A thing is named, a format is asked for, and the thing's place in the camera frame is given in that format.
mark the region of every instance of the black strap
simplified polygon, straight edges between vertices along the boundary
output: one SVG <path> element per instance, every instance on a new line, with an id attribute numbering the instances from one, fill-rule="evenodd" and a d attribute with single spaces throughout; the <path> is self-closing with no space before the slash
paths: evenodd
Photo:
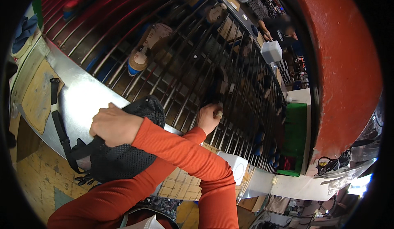
<path id="1" fill-rule="evenodd" d="M 62 116 L 60 115 L 59 111 L 57 110 L 57 90 L 59 88 L 59 79 L 53 78 L 50 80 L 51 82 L 51 106 L 53 106 L 52 111 L 52 119 L 55 123 L 55 128 L 57 135 L 59 136 L 59 141 L 63 146 L 64 153 L 66 155 L 67 161 L 70 164 L 70 167 L 79 174 L 87 174 L 88 171 L 80 171 L 78 168 L 78 164 L 76 160 L 71 155 L 71 146 L 70 146 L 70 139 L 67 136 Z"/>

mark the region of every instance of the metal rack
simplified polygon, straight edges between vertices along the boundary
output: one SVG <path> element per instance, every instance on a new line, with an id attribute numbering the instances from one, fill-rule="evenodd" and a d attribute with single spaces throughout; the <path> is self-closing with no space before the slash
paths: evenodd
<path id="1" fill-rule="evenodd" d="M 248 159 L 251 165 L 276 172 L 267 158 L 275 131 L 284 130 L 278 127 L 282 119 L 276 112 L 277 100 L 281 107 L 285 107 L 285 100 L 258 47 L 253 45 L 248 57 L 241 56 L 249 33 L 239 21 L 227 13 L 213 24 L 206 20 L 206 10 L 220 0 L 96 0 L 65 22 L 62 6 L 67 1 L 42 0 L 47 37 L 130 102 L 155 95 L 165 109 L 166 123 L 182 132 L 194 127 L 198 110 L 211 90 L 214 71 L 223 67 L 234 90 L 225 95 L 224 116 L 206 142 Z M 231 24 L 226 30 L 228 21 Z M 131 50 L 144 28 L 159 22 L 173 29 L 170 40 L 145 70 L 130 77 L 127 60 Z M 266 74 L 273 79 L 271 92 L 264 99 Z M 259 124 L 265 126 L 266 135 L 263 153 L 254 155 Z"/>

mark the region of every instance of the hand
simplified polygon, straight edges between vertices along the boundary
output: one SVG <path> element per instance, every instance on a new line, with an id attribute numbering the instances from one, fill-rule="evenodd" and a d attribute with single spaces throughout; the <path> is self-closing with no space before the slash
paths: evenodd
<path id="1" fill-rule="evenodd" d="M 89 133 L 104 139 L 108 147 L 131 144 L 141 127 L 143 118 L 128 114 L 113 103 L 108 108 L 101 108 L 93 117 Z"/>
<path id="2" fill-rule="evenodd" d="M 269 31 L 266 31 L 263 37 L 264 37 L 266 40 L 270 40 L 270 41 L 273 40 L 271 34 L 269 33 Z"/>
<path id="3" fill-rule="evenodd" d="M 222 110 L 223 108 L 217 104 L 208 104 L 200 109 L 197 115 L 197 126 L 204 130 L 205 135 L 208 136 L 219 124 L 221 117 L 216 114 Z"/>

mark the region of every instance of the black mesh bag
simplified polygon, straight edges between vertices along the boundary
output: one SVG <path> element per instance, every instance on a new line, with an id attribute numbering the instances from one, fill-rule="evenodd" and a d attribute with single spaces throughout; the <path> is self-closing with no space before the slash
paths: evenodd
<path id="1" fill-rule="evenodd" d="M 155 161 L 155 155 L 137 149 L 131 144 L 109 148 L 105 145 L 104 140 L 98 136 L 88 144 L 78 138 L 76 146 L 71 148 L 62 115 L 57 110 L 57 92 L 60 80 L 52 78 L 50 82 L 51 115 L 59 141 L 70 167 L 76 173 L 85 175 L 75 178 L 75 181 L 79 181 L 78 185 L 84 185 L 85 183 L 91 185 L 95 180 L 104 183 L 116 179 L 131 179 Z M 145 96 L 122 108 L 122 110 L 136 116 L 147 117 L 156 125 L 164 128 L 164 109 L 155 96 Z M 82 160 L 89 164 L 89 166 L 83 167 L 84 171 L 80 170 L 77 162 L 81 163 Z"/>
<path id="2" fill-rule="evenodd" d="M 124 107 L 123 110 L 129 114 L 147 117 L 164 128 L 164 109 L 155 96 L 145 96 Z M 149 167 L 156 159 L 155 155 L 137 149 L 131 144 L 109 148 L 101 138 L 100 140 L 101 143 L 96 143 L 90 155 L 90 174 L 99 182 L 131 179 Z"/>

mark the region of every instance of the blue cloth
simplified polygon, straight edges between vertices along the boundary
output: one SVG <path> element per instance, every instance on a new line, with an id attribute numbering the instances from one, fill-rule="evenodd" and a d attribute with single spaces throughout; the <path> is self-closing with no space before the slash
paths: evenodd
<path id="1" fill-rule="evenodd" d="M 36 14 L 30 19 L 26 16 L 22 17 L 22 20 L 15 31 L 15 40 L 12 44 L 12 53 L 17 53 L 26 43 L 26 40 L 34 34 L 34 31 L 37 27 L 37 22 L 38 18 Z"/>

